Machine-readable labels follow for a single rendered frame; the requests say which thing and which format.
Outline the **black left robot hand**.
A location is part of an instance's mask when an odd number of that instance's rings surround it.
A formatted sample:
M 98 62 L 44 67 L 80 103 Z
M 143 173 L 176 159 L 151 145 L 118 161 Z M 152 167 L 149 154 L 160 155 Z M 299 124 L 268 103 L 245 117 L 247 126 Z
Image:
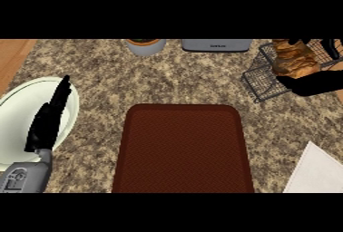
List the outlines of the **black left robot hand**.
M 70 76 L 67 75 L 59 82 L 50 101 L 41 105 L 36 114 L 27 135 L 25 152 L 52 149 L 58 137 L 61 118 L 70 93 L 71 83 Z

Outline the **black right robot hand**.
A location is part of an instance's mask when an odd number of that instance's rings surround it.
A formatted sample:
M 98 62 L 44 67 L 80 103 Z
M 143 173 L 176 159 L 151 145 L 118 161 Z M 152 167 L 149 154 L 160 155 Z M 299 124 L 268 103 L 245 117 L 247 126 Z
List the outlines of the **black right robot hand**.
M 302 41 L 306 45 L 309 39 L 288 39 L 290 44 Z M 293 91 L 299 96 L 308 97 L 322 94 L 325 92 L 334 92 L 343 89 L 343 70 L 321 70 L 308 76 L 297 79 L 288 76 L 277 76 L 278 81 L 282 83 L 287 89 Z

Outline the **brown croissant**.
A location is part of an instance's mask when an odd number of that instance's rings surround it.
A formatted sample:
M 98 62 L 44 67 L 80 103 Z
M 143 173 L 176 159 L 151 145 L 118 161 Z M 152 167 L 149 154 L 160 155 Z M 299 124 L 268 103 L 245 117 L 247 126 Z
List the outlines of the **brown croissant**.
M 272 71 L 277 76 L 297 79 L 321 70 L 316 54 L 302 41 L 290 44 L 288 39 L 274 39 L 272 44 L 277 52 Z

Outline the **brown rectangular tray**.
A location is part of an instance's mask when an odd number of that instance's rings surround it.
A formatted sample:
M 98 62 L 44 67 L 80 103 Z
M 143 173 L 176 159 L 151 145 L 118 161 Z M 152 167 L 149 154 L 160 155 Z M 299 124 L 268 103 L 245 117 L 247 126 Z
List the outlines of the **brown rectangular tray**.
M 232 106 L 138 104 L 130 108 L 112 191 L 254 191 L 241 118 Z

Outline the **white round plate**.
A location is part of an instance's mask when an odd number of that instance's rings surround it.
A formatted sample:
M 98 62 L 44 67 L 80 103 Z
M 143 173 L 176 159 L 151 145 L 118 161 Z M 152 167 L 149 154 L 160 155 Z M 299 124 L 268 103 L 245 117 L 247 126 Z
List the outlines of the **white round plate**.
M 40 77 L 22 83 L 0 98 L 0 171 L 13 162 L 40 162 L 25 152 L 28 130 L 41 105 L 50 101 L 61 77 Z

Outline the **grey appliance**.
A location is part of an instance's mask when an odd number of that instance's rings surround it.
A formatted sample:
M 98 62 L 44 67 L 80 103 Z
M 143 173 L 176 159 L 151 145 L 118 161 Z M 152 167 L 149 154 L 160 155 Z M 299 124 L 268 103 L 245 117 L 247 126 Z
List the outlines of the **grey appliance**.
M 195 53 L 244 53 L 251 39 L 182 39 L 182 49 Z

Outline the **white flat sheet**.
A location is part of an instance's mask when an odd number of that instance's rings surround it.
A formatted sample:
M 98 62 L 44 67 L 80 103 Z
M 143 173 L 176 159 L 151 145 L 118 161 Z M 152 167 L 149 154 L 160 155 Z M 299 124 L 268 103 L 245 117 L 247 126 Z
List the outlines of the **white flat sheet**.
M 343 193 L 343 165 L 311 141 L 284 193 Z

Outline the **grey plant pot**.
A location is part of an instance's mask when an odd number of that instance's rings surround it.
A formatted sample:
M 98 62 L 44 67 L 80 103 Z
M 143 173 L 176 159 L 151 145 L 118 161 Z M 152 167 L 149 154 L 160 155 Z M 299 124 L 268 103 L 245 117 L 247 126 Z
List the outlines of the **grey plant pot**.
M 149 56 L 164 49 L 166 39 L 127 39 L 126 44 L 133 54 Z

